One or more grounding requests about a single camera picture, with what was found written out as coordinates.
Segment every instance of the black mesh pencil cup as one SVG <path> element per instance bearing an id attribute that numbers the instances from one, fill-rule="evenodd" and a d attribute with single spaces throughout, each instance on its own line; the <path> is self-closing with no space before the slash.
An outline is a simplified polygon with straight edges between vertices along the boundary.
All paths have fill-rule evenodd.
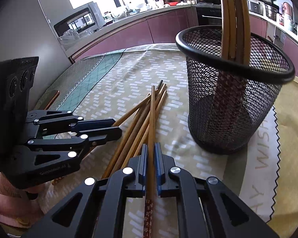
<path id="1" fill-rule="evenodd" d="M 187 58 L 191 135 L 205 150 L 228 155 L 247 146 L 295 68 L 253 33 L 249 66 L 224 60 L 221 39 L 221 26 L 198 26 L 178 33 L 176 44 Z"/>

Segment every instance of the chopstick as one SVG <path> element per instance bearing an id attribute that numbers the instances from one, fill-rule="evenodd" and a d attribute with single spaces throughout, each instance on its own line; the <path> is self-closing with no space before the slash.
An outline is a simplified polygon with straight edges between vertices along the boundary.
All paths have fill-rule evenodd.
<path id="1" fill-rule="evenodd" d="M 138 132 L 140 131 L 142 124 L 144 123 L 145 119 L 147 118 L 147 115 L 150 111 L 150 103 L 148 103 L 144 109 L 144 111 L 142 112 L 138 122 L 136 123 L 132 133 L 130 134 L 130 137 L 128 138 L 123 150 L 121 151 L 113 169 L 111 170 L 110 176 L 116 172 L 117 170 L 119 170 L 121 168 L 121 166 L 123 165 L 125 158 L 138 134 Z"/>
<path id="2" fill-rule="evenodd" d="M 164 104 L 164 101 L 165 101 L 166 97 L 167 97 L 167 91 L 165 90 L 163 92 L 163 95 L 162 95 L 162 97 L 161 97 L 161 99 L 159 101 L 159 104 L 158 104 L 157 108 L 156 108 L 156 112 L 155 112 L 155 114 L 156 114 L 156 120 L 159 117 L 159 112 L 160 112 L 160 110 L 161 110 L 161 108 L 162 108 L 162 106 Z M 137 149 L 136 149 L 136 151 L 134 153 L 134 157 L 139 156 L 140 151 L 141 151 L 142 144 L 146 143 L 146 141 L 148 139 L 148 134 L 149 134 L 149 126 L 147 127 L 146 132 L 143 135 L 143 137 L 142 137 L 142 139 L 141 139 L 141 141 L 140 141 L 140 143 L 139 143 L 139 145 L 138 145 L 138 147 L 137 147 Z"/>
<path id="3" fill-rule="evenodd" d="M 108 178 L 111 171 L 113 170 L 118 157 L 121 154 L 121 151 L 123 150 L 124 146 L 126 145 L 132 131 L 134 130 L 137 122 L 139 121 L 140 116 L 142 115 L 143 111 L 145 110 L 146 105 L 144 104 L 141 108 L 139 108 L 139 110 L 137 111 L 133 121 L 131 122 L 131 124 L 129 125 L 128 129 L 125 132 L 125 135 L 123 136 L 123 139 L 121 140 L 121 142 L 119 143 L 119 145 L 117 146 L 115 153 L 113 155 L 113 157 L 111 158 L 105 172 L 102 175 L 102 179 L 104 178 Z"/>
<path id="4" fill-rule="evenodd" d="M 160 80 L 155 93 L 157 94 L 161 88 L 163 80 Z M 150 96 L 148 95 L 144 100 L 142 100 L 138 105 L 136 105 L 133 109 L 125 113 L 120 119 L 118 119 L 112 126 L 120 126 L 124 121 L 126 121 L 134 112 L 136 112 L 140 107 L 145 105 L 150 100 Z"/>
<path id="5" fill-rule="evenodd" d="M 143 237 L 151 237 L 153 199 L 155 195 L 155 169 L 154 169 L 154 143 L 156 134 L 156 117 L 155 117 L 155 93 L 154 86 L 151 88 L 150 101 L 150 120 L 149 120 L 149 136 L 148 136 L 148 165 L 147 165 L 147 184 L 145 196 L 145 221 Z"/>
<path id="6" fill-rule="evenodd" d="M 160 99 L 161 99 L 162 94 L 164 93 L 165 89 L 166 89 L 166 84 L 163 84 L 162 88 L 159 91 L 158 96 L 156 97 L 155 108 L 158 107 L 158 104 L 160 102 Z M 134 140 L 134 142 L 133 142 L 133 144 L 132 144 L 132 146 L 131 146 L 131 148 L 130 148 L 130 150 L 129 150 L 129 152 L 128 152 L 128 154 L 127 154 L 127 156 L 125 158 L 125 161 L 124 161 L 124 163 L 123 163 L 123 165 L 122 165 L 121 168 L 125 168 L 127 166 L 127 164 L 128 164 L 129 159 L 131 157 L 133 157 L 133 155 L 135 154 L 135 151 L 136 151 L 136 149 L 137 149 L 137 147 L 138 147 L 138 145 L 139 145 L 142 137 L 144 136 L 144 133 L 145 133 L 147 127 L 148 127 L 149 119 L 150 119 L 150 114 L 147 116 L 147 118 L 145 119 L 143 125 L 141 126 L 141 128 L 140 128 L 140 130 L 139 130 L 139 132 L 138 132 L 138 134 L 137 134 L 137 136 L 136 136 L 136 138 L 135 138 L 135 140 Z"/>

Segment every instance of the kitchen counter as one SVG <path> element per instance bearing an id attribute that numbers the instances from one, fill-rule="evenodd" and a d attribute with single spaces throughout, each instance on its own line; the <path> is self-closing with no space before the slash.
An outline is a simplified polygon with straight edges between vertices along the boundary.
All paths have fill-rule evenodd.
<path id="1" fill-rule="evenodd" d="M 263 15 L 259 15 L 257 13 L 254 12 L 249 12 L 250 15 L 254 16 L 254 17 L 258 17 L 260 19 L 263 19 L 271 24 L 273 24 L 274 26 L 276 26 L 277 28 L 281 29 L 283 32 L 285 32 L 294 42 L 296 42 L 298 44 L 298 36 L 293 33 L 292 31 L 286 29 L 284 26 L 280 25 L 279 23 L 271 20 L 270 18 L 263 16 Z"/>
<path id="2" fill-rule="evenodd" d="M 187 9 L 194 8 L 195 9 L 197 7 L 207 7 L 207 8 L 208 7 L 210 7 L 210 8 L 218 7 L 218 8 L 220 8 L 220 6 L 215 6 L 215 5 L 204 5 L 204 4 L 190 5 L 190 4 L 187 4 L 187 5 L 181 5 L 181 6 L 171 6 L 171 7 L 167 7 L 167 8 L 152 9 L 152 10 L 148 10 L 145 12 L 141 12 L 141 13 L 123 18 L 121 20 L 118 20 L 110 25 L 107 25 L 107 26 L 99 29 L 92 35 L 89 35 L 89 36 L 85 37 L 84 39 L 78 41 L 74 46 L 72 46 L 68 50 L 66 50 L 65 54 L 67 57 L 71 58 L 72 61 L 75 61 L 76 59 L 81 58 L 82 54 L 86 55 L 84 51 L 88 50 L 89 47 L 94 46 L 96 43 L 100 42 L 101 40 L 111 37 L 116 32 L 126 29 L 129 26 L 135 25 L 141 21 L 144 21 L 144 20 L 152 18 L 152 17 L 157 17 L 159 15 L 171 15 L 170 13 L 179 12 L 179 9 L 182 9 L 182 8 L 187 8 Z M 271 23 L 272 25 L 276 26 L 277 28 L 281 29 L 283 32 L 285 32 L 287 34 L 287 36 L 290 39 L 292 39 L 298 45 L 298 36 L 295 35 L 293 32 L 287 30 L 284 26 L 269 19 L 266 16 L 262 16 L 262 15 L 259 15 L 259 14 L 253 13 L 253 12 L 249 12 L 249 14 L 252 17 L 257 17 L 259 19 L 262 19 L 266 22 Z M 165 25 L 165 24 L 166 24 L 165 22 L 161 22 L 159 26 L 155 26 L 155 29 L 157 30 L 157 28 L 161 28 L 162 25 Z M 196 26 L 196 25 L 198 25 L 197 22 L 195 25 L 189 24 L 187 27 L 192 27 L 192 26 Z M 139 33 L 139 31 L 142 32 L 143 27 L 145 27 L 145 25 L 141 25 L 141 26 L 139 25 L 137 33 Z M 157 42 L 166 42 L 163 39 L 162 40 L 156 39 L 156 41 Z"/>
<path id="3" fill-rule="evenodd" d="M 67 57 L 70 57 L 74 55 L 77 51 L 81 50 L 83 47 L 88 45 L 89 43 L 93 42 L 94 40 L 100 38 L 101 36 L 104 36 L 105 34 L 118 29 L 122 27 L 123 25 L 127 25 L 133 21 L 140 20 L 145 17 L 149 17 L 158 13 L 164 13 L 164 12 L 170 12 L 172 10 L 180 9 L 180 8 L 187 8 L 191 7 L 190 4 L 187 5 L 178 5 L 178 6 L 170 6 L 167 8 L 158 8 L 158 9 L 152 9 L 145 12 L 137 13 L 135 15 L 123 18 L 121 20 L 118 20 L 110 25 L 104 26 L 92 35 L 89 35 L 82 40 L 78 41 L 74 46 L 70 47 L 65 51 L 65 54 Z"/>

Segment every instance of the plastic bag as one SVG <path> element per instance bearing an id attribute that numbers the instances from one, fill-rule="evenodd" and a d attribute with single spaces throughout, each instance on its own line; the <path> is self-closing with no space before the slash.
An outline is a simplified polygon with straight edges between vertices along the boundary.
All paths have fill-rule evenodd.
<path id="1" fill-rule="evenodd" d="M 57 39 L 64 49 L 67 50 L 79 40 L 79 34 L 76 30 L 69 29 L 65 31 L 63 36 L 58 37 Z"/>

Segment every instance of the built-in oven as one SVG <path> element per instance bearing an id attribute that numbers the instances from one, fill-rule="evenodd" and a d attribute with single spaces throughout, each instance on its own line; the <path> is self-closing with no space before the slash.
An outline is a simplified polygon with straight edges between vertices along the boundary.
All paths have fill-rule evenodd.
<path id="1" fill-rule="evenodd" d="M 220 5 L 196 5 L 199 26 L 222 25 L 222 11 Z"/>

